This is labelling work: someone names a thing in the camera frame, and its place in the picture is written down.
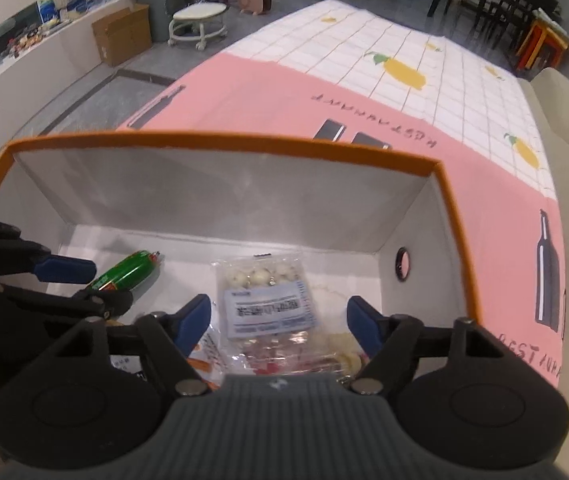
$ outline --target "gray floor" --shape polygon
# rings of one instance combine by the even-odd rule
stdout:
[[[120,67],[98,66],[31,118],[17,137],[116,128],[172,80],[180,78],[226,46],[269,22],[319,1],[321,0],[272,0],[273,10],[260,16],[241,14],[232,4],[225,16],[229,29],[227,38],[210,41],[203,52],[198,52],[192,44],[170,47],[166,43],[157,43]],[[507,60],[502,54],[504,46],[501,44],[491,50],[484,38],[479,38],[479,34],[471,30],[473,13],[457,4],[453,4],[445,16],[445,2],[442,1],[436,15],[427,18],[431,0],[341,1],[370,10],[407,27],[446,36],[485,59],[507,68]],[[136,78],[126,74],[133,72]],[[146,75],[162,76],[164,79],[162,84],[141,80]]]

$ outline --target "storage box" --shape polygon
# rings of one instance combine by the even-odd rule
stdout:
[[[163,253],[158,279],[123,322],[175,312],[199,293],[216,300],[216,260],[292,252],[302,254],[329,332],[346,332],[352,295],[436,326],[478,312],[443,165],[391,150],[207,133],[36,137],[0,157],[0,221],[54,252],[93,259],[99,272],[139,249]],[[31,278],[13,279],[46,287]]]
[[[118,10],[91,26],[100,59],[109,66],[119,65],[151,47],[148,5]]]

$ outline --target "clear plastic wrapper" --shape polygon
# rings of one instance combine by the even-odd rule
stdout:
[[[215,266],[220,351],[228,372],[348,373],[319,327],[299,256],[265,254]]]

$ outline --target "black wine bottle graphic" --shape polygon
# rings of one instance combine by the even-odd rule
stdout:
[[[540,229],[540,240],[535,252],[538,266],[535,320],[558,332],[561,308],[558,253],[551,243],[549,218],[542,209],[540,209]]]
[[[152,104],[147,110],[141,113],[133,121],[131,121],[127,126],[133,128],[134,130],[139,130],[141,127],[145,126],[146,123],[152,120],[156,115],[158,115],[162,110],[164,110],[171,100],[178,95],[181,91],[186,88],[184,85],[180,85],[171,94],[162,96],[154,104]]]

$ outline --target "green container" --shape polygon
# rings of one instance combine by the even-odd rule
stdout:
[[[89,283],[94,290],[122,290],[140,285],[160,265],[160,253],[137,251]]]

